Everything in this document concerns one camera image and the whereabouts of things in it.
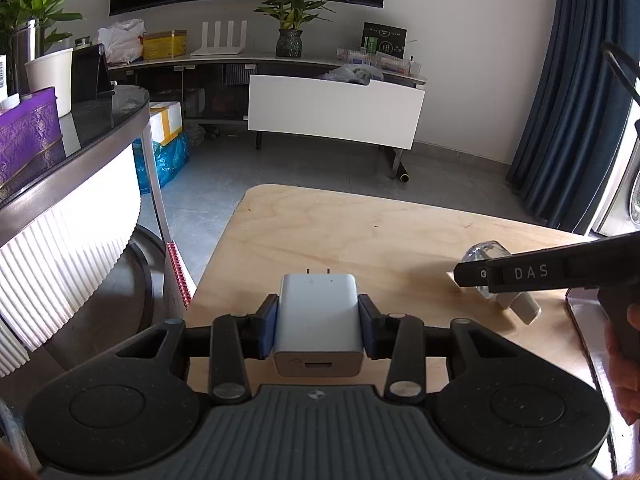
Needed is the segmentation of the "person's right hand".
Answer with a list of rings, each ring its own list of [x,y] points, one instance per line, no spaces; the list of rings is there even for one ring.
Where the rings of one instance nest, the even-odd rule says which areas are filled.
[[[608,380],[615,403],[624,421],[631,426],[639,420],[639,365],[623,356],[620,341],[611,323],[605,327],[605,344],[608,352]]]

